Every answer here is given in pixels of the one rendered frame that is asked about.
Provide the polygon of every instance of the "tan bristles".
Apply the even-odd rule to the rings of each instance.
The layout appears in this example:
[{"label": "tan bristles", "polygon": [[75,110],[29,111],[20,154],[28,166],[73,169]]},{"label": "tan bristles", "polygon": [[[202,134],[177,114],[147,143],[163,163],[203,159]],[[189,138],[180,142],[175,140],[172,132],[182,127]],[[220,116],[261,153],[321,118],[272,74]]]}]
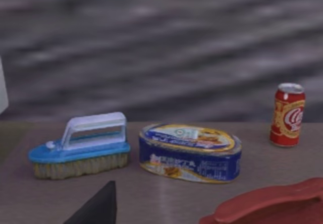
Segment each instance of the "tan bristles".
[{"label": "tan bristles", "polygon": [[124,167],[129,154],[120,153],[65,163],[33,163],[35,176],[39,179],[63,180],[81,175],[97,174]]}]

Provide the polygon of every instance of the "tin can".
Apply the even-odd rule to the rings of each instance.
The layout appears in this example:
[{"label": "tin can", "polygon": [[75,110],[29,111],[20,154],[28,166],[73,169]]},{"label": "tin can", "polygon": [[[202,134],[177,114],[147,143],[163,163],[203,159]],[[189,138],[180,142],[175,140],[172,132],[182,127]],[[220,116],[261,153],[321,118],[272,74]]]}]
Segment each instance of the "tin can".
[{"label": "tin can", "polygon": [[241,141],[226,132],[178,124],[153,124],[139,133],[139,161],[164,177],[229,183],[240,173]]},{"label": "tin can", "polygon": [[298,144],[304,106],[305,93],[301,85],[283,83],[278,86],[270,134],[273,144],[281,147]]}]

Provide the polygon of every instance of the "red and gold can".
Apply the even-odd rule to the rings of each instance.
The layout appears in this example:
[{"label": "red and gold can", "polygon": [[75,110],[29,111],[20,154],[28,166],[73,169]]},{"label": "red and gold can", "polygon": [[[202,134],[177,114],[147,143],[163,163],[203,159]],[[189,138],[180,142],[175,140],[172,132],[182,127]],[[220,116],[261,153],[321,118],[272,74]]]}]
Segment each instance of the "red and gold can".
[{"label": "red and gold can", "polygon": [[273,144],[281,147],[298,144],[304,106],[305,93],[301,85],[283,83],[278,86],[270,134]]}]

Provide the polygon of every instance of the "soda can top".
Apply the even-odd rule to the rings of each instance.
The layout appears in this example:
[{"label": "soda can top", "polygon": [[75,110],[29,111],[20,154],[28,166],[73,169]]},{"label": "soda can top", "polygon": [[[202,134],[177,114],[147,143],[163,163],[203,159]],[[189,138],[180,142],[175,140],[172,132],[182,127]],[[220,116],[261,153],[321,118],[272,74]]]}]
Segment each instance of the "soda can top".
[{"label": "soda can top", "polygon": [[288,94],[302,94],[304,93],[304,88],[295,83],[282,83],[278,86],[278,89],[284,93]]}]

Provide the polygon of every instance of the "black pointed object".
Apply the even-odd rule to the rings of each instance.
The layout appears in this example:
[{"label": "black pointed object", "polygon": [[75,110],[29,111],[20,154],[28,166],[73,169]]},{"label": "black pointed object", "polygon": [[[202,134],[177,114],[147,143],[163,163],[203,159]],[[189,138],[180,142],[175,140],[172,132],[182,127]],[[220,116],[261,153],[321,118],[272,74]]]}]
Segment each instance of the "black pointed object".
[{"label": "black pointed object", "polygon": [[108,182],[64,224],[116,224],[116,182]]}]

